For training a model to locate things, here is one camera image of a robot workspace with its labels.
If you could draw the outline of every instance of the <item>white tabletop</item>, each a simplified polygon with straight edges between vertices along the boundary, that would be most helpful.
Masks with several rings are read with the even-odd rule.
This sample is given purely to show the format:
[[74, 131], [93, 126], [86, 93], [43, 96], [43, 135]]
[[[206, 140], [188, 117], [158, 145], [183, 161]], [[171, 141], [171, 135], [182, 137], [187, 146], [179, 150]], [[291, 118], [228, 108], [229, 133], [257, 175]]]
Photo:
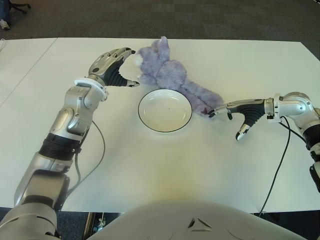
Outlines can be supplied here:
[[[124, 46], [138, 50], [151, 39], [58, 38], [0, 107], [0, 206], [13, 196], [35, 151], [46, 137], [67, 89], [87, 75], [101, 53]], [[171, 58], [188, 76], [226, 102], [300, 91], [320, 106], [320, 62], [299, 42], [170, 39]], [[140, 70], [130, 57], [121, 68], [135, 80]], [[100, 167], [67, 199], [66, 211], [125, 212], [162, 199], [190, 198], [258, 212], [269, 191], [288, 132], [262, 117], [242, 142], [235, 134], [243, 116], [213, 120], [196, 114], [172, 133], [148, 129], [138, 117], [142, 96], [154, 86], [109, 87], [94, 114], [106, 139]], [[85, 176], [103, 148], [92, 127], [79, 155]], [[320, 194], [309, 174], [313, 164], [305, 145], [292, 135], [265, 207], [269, 212], [315, 210]], [[74, 168], [68, 173], [77, 180]]]
[[56, 38], [7, 40], [0, 51], [0, 105]]

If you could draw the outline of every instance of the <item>plush toy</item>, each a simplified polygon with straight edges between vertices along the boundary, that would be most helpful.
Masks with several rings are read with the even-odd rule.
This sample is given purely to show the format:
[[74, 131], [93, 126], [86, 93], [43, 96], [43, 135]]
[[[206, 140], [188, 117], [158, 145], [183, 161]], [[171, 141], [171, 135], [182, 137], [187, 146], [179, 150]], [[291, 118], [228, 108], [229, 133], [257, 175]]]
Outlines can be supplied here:
[[219, 94], [190, 81], [184, 66], [177, 60], [170, 60], [165, 36], [151, 46], [141, 48], [135, 62], [142, 71], [138, 76], [141, 83], [157, 84], [161, 89], [180, 92], [189, 100], [192, 110], [202, 117], [207, 117], [209, 111], [223, 104]]

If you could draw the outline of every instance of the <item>silver metal arm segment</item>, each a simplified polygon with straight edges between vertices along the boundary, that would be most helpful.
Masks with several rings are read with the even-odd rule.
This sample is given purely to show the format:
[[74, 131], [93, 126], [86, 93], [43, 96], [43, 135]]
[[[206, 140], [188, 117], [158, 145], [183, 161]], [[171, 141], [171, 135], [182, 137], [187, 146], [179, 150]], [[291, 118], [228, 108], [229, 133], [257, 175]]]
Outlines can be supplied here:
[[134, 51], [123, 47], [110, 53], [114, 53], [113, 57], [99, 57], [90, 67], [89, 77], [78, 78], [75, 86], [66, 92], [63, 107], [16, 189], [15, 207], [0, 222], [0, 239], [51, 240], [59, 237], [56, 212], [62, 208], [67, 196], [69, 178], [65, 173], [72, 165], [74, 154], [81, 150], [94, 111], [107, 99], [106, 86], [139, 85], [119, 74], [120, 66]]

